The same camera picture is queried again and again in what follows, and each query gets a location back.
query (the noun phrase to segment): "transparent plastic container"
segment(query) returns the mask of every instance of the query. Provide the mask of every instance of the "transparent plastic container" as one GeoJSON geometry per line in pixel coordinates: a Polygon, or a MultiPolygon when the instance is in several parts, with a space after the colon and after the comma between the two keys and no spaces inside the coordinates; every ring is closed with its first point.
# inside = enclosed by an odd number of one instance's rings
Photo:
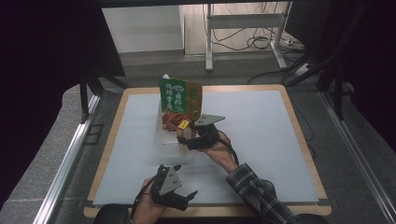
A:
{"type": "Polygon", "coordinates": [[[157,126],[155,130],[154,142],[158,146],[162,155],[166,158],[179,158],[180,161],[188,160],[192,157],[195,150],[189,150],[187,146],[180,145],[177,141],[176,132],[168,132],[163,129],[163,112],[161,110],[161,102],[158,106],[157,126]]]}

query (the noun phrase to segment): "yellow label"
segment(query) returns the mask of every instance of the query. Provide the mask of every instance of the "yellow label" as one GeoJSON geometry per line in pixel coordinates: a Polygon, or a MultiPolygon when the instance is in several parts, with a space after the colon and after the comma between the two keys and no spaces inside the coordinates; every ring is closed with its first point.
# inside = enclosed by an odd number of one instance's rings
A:
{"type": "Polygon", "coordinates": [[[178,125],[178,128],[180,129],[186,129],[187,127],[189,127],[189,121],[188,120],[183,120],[181,121],[181,123],[178,125]]]}

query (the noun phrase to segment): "white wall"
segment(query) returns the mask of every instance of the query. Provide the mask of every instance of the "white wall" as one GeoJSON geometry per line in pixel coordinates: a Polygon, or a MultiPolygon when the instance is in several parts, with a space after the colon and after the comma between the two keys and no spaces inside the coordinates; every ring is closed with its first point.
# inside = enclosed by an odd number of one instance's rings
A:
{"type": "Polygon", "coordinates": [[[104,8],[119,53],[184,49],[182,7],[104,8]]]}

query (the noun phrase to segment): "plaid shirt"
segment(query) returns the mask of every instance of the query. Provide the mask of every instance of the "plaid shirt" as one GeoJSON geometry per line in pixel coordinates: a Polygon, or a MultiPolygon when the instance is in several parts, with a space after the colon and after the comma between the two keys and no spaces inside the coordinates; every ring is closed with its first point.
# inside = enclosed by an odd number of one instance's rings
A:
{"type": "Polygon", "coordinates": [[[277,199],[273,183],[258,178],[247,164],[237,167],[226,180],[256,217],[274,224],[300,223],[300,219],[277,199]]]}

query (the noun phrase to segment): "white metal stand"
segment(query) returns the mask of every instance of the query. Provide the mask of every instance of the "white metal stand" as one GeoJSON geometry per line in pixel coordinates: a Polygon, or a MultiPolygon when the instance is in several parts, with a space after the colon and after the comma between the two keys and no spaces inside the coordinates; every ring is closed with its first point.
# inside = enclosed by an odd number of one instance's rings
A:
{"type": "Polygon", "coordinates": [[[279,50],[280,37],[285,28],[286,19],[291,2],[288,2],[282,13],[273,14],[239,14],[239,15],[212,15],[211,4],[207,5],[207,42],[206,42],[206,71],[213,70],[212,57],[212,29],[261,28],[277,27],[276,38],[271,41],[271,48],[276,56],[280,69],[287,69],[285,60],[279,50]]]}

